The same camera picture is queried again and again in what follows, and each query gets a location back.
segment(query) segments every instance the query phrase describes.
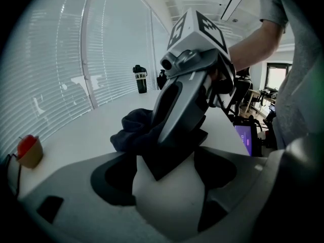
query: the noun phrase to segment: white marker cube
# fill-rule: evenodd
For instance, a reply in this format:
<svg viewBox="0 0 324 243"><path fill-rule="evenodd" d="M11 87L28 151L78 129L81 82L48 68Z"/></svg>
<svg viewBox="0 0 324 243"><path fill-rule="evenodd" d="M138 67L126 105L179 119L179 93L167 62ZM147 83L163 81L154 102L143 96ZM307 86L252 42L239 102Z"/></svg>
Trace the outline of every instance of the white marker cube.
<svg viewBox="0 0 324 243"><path fill-rule="evenodd" d="M206 16L189 8L172 28L168 52L178 57L186 50L203 52L214 48L231 61L222 31Z"/></svg>

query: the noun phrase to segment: black water bottle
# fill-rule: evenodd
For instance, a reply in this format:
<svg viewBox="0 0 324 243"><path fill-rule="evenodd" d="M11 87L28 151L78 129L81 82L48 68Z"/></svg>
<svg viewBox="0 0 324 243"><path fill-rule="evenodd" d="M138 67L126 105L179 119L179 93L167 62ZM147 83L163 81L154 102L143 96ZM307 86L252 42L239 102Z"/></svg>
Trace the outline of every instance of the black water bottle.
<svg viewBox="0 0 324 243"><path fill-rule="evenodd" d="M133 67L133 73L135 73L136 83L138 92L140 94L146 93L146 76L147 71L144 67L141 67L140 65L136 65Z"/></svg>

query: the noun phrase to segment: office chair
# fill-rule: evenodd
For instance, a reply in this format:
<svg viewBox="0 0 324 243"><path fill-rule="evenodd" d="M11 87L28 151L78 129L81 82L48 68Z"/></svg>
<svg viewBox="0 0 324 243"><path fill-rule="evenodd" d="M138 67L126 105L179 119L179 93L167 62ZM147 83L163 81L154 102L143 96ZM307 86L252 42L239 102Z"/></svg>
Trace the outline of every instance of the office chair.
<svg viewBox="0 0 324 243"><path fill-rule="evenodd" d="M245 95L249 91L252 83L250 77L250 68L246 68L237 73L240 77L234 78L234 86L236 87L236 91L228 107L224 110L227 116L229 116L230 112L234 114L234 116L239 115L239 104L244 99Z"/></svg>

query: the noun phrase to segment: window blind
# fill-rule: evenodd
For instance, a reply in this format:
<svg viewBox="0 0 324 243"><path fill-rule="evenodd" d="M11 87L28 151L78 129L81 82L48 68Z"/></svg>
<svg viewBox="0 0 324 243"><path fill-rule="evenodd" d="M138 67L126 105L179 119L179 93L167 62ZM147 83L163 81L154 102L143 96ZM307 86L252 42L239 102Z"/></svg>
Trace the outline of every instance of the window blind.
<svg viewBox="0 0 324 243"><path fill-rule="evenodd" d="M137 91L135 65L146 68L147 89L156 89L150 17L142 0L91 0L87 68L99 106Z"/></svg>
<svg viewBox="0 0 324 243"><path fill-rule="evenodd" d="M167 53L169 34L154 12L152 12L152 31L154 40L155 66L156 72L159 74L160 70L164 69L160 64L160 60Z"/></svg>
<svg viewBox="0 0 324 243"><path fill-rule="evenodd" d="M92 109L80 62L86 0L33 0L0 65L0 154L16 152L19 136L46 139Z"/></svg>

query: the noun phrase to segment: window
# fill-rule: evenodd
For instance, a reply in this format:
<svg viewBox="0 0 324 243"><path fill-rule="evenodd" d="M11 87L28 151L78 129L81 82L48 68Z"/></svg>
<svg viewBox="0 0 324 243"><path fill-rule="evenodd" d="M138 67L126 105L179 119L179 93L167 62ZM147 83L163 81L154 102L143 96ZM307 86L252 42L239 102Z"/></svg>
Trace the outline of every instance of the window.
<svg viewBox="0 0 324 243"><path fill-rule="evenodd" d="M0 65L0 157L19 137L41 141L91 111L79 51L86 0L33 0L16 25Z"/></svg>
<svg viewBox="0 0 324 243"><path fill-rule="evenodd" d="M157 74L159 74L160 70L164 69L160 64L160 60L167 53L169 34L154 13L152 13L152 30L154 39L155 67Z"/></svg>
<svg viewBox="0 0 324 243"><path fill-rule="evenodd" d="M91 0L87 24L87 65L98 106L137 91L135 65L147 70L156 90L151 10L142 0Z"/></svg>
<svg viewBox="0 0 324 243"><path fill-rule="evenodd" d="M33 0L0 62L0 158L16 151L19 137L44 141L137 91L136 64L156 89L152 15L143 0Z"/></svg>
<svg viewBox="0 0 324 243"><path fill-rule="evenodd" d="M272 92L278 92L279 87L290 70L290 66L291 64L268 63L265 88Z"/></svg>

